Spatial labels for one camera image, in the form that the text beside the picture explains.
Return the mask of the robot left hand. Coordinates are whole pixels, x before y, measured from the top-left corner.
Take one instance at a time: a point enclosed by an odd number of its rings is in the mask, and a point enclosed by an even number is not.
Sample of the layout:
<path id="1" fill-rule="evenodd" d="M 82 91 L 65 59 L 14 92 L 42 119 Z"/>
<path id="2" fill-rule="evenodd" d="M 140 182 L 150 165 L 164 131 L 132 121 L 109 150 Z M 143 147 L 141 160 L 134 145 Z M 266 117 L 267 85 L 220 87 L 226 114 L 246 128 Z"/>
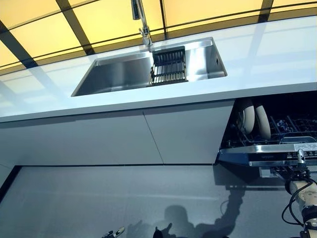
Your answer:
<path id="1" fill-rule="evenodd" d="M 120 235 L 124 233 L 124 231 L 125 231 L 125 227 L 120 227 L 117 230 L 108 231 L 105 235 L 102 236 L 102 238 L 118 238 Z M 162 231 L 156 228 L 153 234 L 153 238 L 163 238 Z"/>

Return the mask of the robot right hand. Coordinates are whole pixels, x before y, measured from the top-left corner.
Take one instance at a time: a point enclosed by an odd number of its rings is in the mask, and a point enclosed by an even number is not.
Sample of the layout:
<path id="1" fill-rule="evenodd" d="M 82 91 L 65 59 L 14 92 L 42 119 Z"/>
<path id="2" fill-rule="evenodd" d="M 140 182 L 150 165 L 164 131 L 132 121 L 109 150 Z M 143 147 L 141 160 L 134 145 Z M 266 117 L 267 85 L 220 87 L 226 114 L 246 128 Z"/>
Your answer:
<path id="1" fill-rule="evenodd" d="M 288 185 L 293 181 L 307 181 L 310 178 L 310 171 L 306 165 L 304 150 L 299 149 L 296 155 L 297 164 L 273 168 L 274 174 Z"/>

